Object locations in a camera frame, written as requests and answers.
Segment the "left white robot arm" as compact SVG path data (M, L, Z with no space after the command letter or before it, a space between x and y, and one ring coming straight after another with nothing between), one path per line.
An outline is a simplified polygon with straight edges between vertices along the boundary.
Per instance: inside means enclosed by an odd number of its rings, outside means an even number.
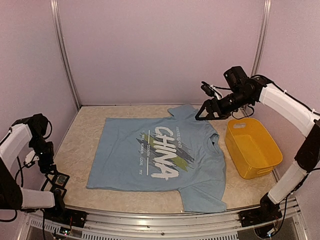
M38 157L40 172L48 173L54 169L54 145L46 141L50 121L41 113L16 120L0 141L0 209L13 210L14 217L2 219L2 223L16 220L18 211L28 209L49 209L57 221L63 223L70 218L70 211L61 203L55 203L50 191L24 189L18 185L10 170L15 161L22 168L19 155L28 145Z

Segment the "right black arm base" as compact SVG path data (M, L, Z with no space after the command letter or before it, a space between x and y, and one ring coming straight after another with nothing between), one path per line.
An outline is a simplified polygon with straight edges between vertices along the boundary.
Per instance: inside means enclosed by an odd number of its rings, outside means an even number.
M284 214L280 210L280 204L273 203L268 193L260 199L259 203L259 207L242 210L238 213L242 227L259 225L280 218L284 219Z

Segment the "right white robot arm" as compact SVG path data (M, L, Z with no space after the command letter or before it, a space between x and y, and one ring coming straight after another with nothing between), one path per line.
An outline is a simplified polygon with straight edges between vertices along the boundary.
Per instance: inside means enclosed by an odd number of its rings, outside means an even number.
M302 186L311 172L318 170L320 114L266 76L257 74L249 77L241 66L233 66L223 75L231 93L222 97L217 87L202 82L201 89L210 98L196 114L197 121L225 120L245 105L261 103L288 120L305 138L288 170L260 200L255 216L260 222L266 222L275 214L275 206Z

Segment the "light blue printed t-shirt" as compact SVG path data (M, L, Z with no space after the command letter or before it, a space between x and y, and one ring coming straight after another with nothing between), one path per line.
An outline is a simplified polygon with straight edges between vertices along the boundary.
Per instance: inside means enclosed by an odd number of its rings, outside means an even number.
M178 191L186 212L217 213L227 205L226 162L219 134L197 109L169 108L163 118L111 118L88 177L88 189Z

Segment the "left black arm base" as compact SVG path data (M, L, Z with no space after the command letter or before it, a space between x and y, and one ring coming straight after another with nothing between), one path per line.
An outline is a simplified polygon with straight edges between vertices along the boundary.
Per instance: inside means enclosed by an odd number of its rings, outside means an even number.
M67 208L61 195L53 193L54 206L44 209L44 218L70 227L84 228L87 213L82 210Z

